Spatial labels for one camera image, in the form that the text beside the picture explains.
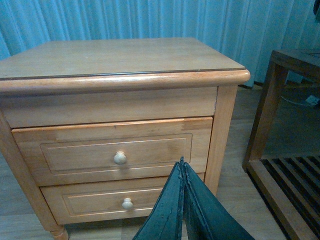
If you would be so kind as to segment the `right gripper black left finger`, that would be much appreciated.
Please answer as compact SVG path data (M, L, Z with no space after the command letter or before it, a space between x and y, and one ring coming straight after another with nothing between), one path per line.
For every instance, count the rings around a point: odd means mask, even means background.
M135 240L180 240L184 207L184 158L176 162Z

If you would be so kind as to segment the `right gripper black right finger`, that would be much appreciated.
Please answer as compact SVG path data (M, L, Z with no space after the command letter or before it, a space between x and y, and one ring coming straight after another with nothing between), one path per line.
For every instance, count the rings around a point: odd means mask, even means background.
M183 217L190 240L252 240L188 163L183 164Z

